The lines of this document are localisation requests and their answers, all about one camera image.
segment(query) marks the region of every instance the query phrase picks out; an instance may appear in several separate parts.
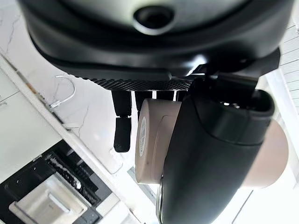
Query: white cabinet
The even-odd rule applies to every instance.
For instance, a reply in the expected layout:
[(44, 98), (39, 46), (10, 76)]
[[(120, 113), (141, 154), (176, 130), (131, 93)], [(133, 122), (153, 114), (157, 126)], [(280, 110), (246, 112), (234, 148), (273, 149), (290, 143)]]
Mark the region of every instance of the white cabinet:
[(13, 84), (12, 81), (4, 74), (0, 68), (0, 102), (13, 94), (17, 93), (19, 90)]
[(0, 183), (60, 140), (20, 92), (0, 101)]

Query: black plastic housing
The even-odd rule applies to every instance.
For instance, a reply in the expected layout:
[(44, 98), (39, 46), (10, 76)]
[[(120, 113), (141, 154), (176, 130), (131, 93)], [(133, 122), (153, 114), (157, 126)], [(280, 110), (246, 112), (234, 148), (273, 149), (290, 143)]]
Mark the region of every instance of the black plastic housing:
[[(159, 36), (92, 21), (59, 0), (19, 0), (19, 4), (32, 41), (53, 65), (105, 88), (119, 80), (138, 80), (122, 90), (146, 91), (187, 90), (184, 84), (167, 83), (187, 76), (199, 64), (234, 64), (269, 55), (283, 37), (293, 0), (252, 0), (207, 26)], [(163, 85), (144, 87), (144, 81)]]
[(274, 113), (269, 94), (236, 108), (199, 90), (182, 102), (164, 163), (162, 224), (209, 224), (241, 186)]

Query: white marble wall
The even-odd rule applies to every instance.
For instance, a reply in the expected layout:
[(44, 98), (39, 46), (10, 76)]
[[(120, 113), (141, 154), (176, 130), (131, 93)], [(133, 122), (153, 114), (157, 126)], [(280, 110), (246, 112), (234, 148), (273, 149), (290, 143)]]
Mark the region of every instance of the white marble wall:
[[(67, 75), (52, 66), (33, 47), (24, 18), (16, 4), (0, 8), (0, 51), (23, 74), (31, 85), (51, 104), (72, 93), (72, 86), (56, 75)], [(77, 128), (72, 131), (86, 144), (110, 173), (115, 173), (125, 158), (125, 168), (134, 164), (137, 130), (136, 106), (133, 104), (131, 150), (121, 158), (111, 154), (115, 131), (115, 112), (111, 92), (91, 81), (74, 76), (74, 98), (54, 111), (66, 123)]]

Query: black grille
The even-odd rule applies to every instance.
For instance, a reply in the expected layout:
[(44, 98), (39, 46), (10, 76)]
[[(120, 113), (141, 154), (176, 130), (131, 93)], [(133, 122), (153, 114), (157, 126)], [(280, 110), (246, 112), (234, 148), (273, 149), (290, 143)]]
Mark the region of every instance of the black grille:
[(90, 79), (107, 90), (118, 91), (163, 91), (188, 90), (191, 80), (144, 81), (144, 80), (105, 80)]

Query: beige cylinder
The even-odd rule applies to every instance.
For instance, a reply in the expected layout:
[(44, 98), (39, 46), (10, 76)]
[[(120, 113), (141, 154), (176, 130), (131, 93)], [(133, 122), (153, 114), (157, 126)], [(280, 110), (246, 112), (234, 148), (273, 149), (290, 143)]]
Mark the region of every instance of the beige cylinder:
[[(180, 102), (147, 99), (138, 122), (135, 172), (138, 183), (159, 183)], [(288, 160), (287, 138), (273, 120), (246, 175), (242, 188), (265, 188), (283, 173)]]
[(285, 170), (288, 157), (286, 135), (279, 123), (273, 120), (242, 188), (260, 189), (275, 183)]
[(135, 175), (138, 183), (160, 183), (181, 102), (145, 99), (136, 138)]

